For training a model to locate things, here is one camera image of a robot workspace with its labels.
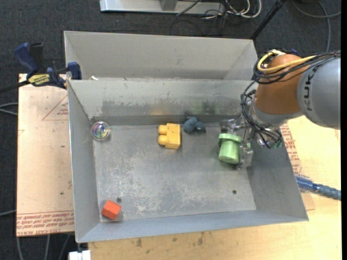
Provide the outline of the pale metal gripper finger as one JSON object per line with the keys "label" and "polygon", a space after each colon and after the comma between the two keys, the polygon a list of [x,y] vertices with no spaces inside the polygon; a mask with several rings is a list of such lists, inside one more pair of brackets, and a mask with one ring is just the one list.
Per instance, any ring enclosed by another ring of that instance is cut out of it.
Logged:
{"label": "pale metal gripper finger", "polygon": [[242,129],[242,124],[239,124],[235,119],[228,119],[220,121],[221,132],[230,133]]}
{"label": "pale metal gripper finger", "polygon": [[252,164],[253,150],[251,143],[244,143],[239,146],[239,163],[238,169],[248,168]]}

